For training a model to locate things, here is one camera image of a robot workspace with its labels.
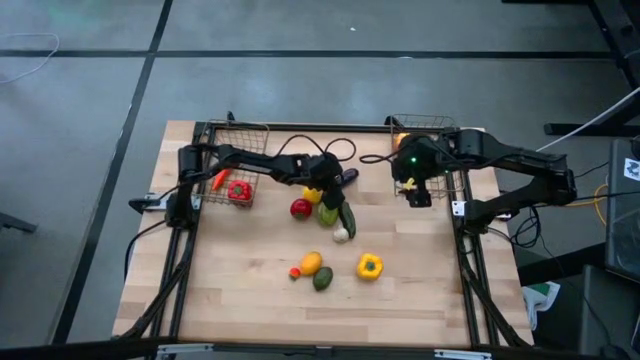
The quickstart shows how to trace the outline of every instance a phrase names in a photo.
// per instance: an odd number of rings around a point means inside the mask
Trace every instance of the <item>red pepper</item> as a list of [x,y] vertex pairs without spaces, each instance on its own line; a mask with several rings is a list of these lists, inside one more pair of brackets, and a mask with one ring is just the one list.
[[313,205],[307,199],[298,199],[291,203],[291,216],[298,220],[304,220],[311,216],[311,211],[313,210]]
[[229,192],[227,193],[229,200],[237,202],[245,202],[251,200],[251,185],[242,180],[234,180],[229,184]]

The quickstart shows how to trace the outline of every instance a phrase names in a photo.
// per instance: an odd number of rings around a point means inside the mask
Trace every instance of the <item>concrete floor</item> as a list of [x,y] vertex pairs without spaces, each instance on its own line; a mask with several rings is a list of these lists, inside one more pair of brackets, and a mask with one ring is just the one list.
[[[5,0],[0,33],[55,32],[63,49],[146,50],[162,5]],[[0,39],[0,49],[47,46]],[[499,0],[176,1],[160,48],[607,51],[586,7]],[[38,60],[0,57],[0,77]],[[48,341],[143,61],[58,57],[0,85],[0,211],[40,225],[33,235],[0,232],[0,347]],[[627,92],[604,60],[158,58],[69,340],[111,335],[125,247],[140,220],[126,203],[149,186],[166,120],[220,118],[227,110],[242,120],[366,124],[397,112],[444,114],[537,148],[553,139],[542,124],[583,123]],[[553,151],[567,153],[579,173],[608,158],[609,142],[573,138]],[[593,193],[605,172],[579,179],[580,194]],[[525,180],[498,177],[507,190]],[[541,216],[556,255],[604,240],[591,208],[544,209]],[[533,258],[518,251],[520,264]]]

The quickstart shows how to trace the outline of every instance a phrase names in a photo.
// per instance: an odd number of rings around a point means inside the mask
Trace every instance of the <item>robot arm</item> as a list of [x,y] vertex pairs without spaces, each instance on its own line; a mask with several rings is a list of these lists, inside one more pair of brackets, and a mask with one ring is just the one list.
[[446,172],[493,166],[533,176],[528,185],[515,191],[488,201],[468,201],[465,229],[475,234],[486,233],[498,215],[515,215],[537,203],[565,205],[576,198],[573,172],[567,168],[566,156],[505,145],[479,130],[447,131],[437,139],[408,135],[399,149],[392,161],[392,175],[401,183],[416,184],[415,189],[404,191],[411,207],[431,206],[425,181]]
[[[210,168],[203,168],[205,152],[218,158]],[[193,144],[178,150],[178,186],[167,200],[168,226],[189,229],[195,223],[191,203],[193,186],[224,169],[240,169],[270,176],[285,185],[303,185],[322,190],[322,202],[328,209],[339,208],[342,193],[342,166],[330,152],[320,155],[292,154],[269,156],[235,148],[231,145]]]

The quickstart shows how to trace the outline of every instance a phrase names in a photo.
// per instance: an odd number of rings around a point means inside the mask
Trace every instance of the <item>metal basket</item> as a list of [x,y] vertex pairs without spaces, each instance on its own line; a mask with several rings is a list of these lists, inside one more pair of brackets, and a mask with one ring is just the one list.
[[[440,115],[414,115],[414,114],[395,114],[387,118],[389,127],[391,128],[391,148],[394,148],[396,137],[401,133],[410,134],[428,134],[435,139],[434,129],[456,128],[456,122],[449,116]],[[441,199],[450,191],[460,191],[464,189],[464,183],[461,176],[454,176],[454,189],[448,190],[444,176],[438,176],[427,180],[427,190],[432,197]],[[402,186],[398,183],[393,184],[396,196],[401,195]]]
[[[269,126],[264,124],[238,122],[235,120],[210,120],[214,123],[214,144],[228,144],[238,149],[252,151],[264,154],[267,148],[267,140],[269,139]],[[211,157],[209,166],[215,165],[218,159]],[[256,191],[258,190],[259,174],[246,170],[233,169],[225,178],[223,185],[218,190],[213,190],[215,177],[208,180],[206,184],[205,194],[202,198],[205,201],[219,204],[233,204],[241,207],[251,207]],[[229,199],[228,192],[231,182],[241,180],[251,185],[251,199],[232,200]]]

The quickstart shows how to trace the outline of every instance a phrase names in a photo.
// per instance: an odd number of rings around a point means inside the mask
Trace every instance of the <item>wooden tabletop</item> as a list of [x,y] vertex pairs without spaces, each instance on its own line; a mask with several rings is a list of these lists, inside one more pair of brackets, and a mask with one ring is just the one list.
[[[176,183],[177,150],[192,138],[195,122],[169,121],[158,154],[150,190],[163,192]],[[274,154],[293,133],[271,131],[267,154]],[[343,168],[360,170],[345,189],[357,223],[357,235],[346,244],[332,240],[332,229],[314,218],[296,221],[291,202],[302,188],[287,187],[262,176],[251,209],[204,203],[188,282],[179,338],[183,341],[261,344],[469,346],[464,301],[456,261],[447,199],[431,208],[412,209],[394,196],[388,163],[361,164],[363,154],[390,152],[388,134],[309,133],[321,146],[348,137],[358,155]],[[351,152],[346,144],[331,151]],[[317,153],[304,139],[284,153]],[[470,173],[477,199],[498,196],[494,171]],[[148,212],[140,228],[158,222],[162,213]],[[492,225],[507,231],[506,225]],[[113,332],[131,327],[158,291],[166,257],[169,228],[138,240],[122,293]],[[511,245],[482,236],[493,300],[520,336],[532,343]],[[311,278],[291,281],[288,271],[304,254],[319,251],[334,271],[328,289],[316,292]],[[355,267],[371,252],[384,261],[382,277],[360,281]],[[168,332],[173,298],[169,299],[162,334]],[[476,299],[480,337],[488,342],[482,307]]]

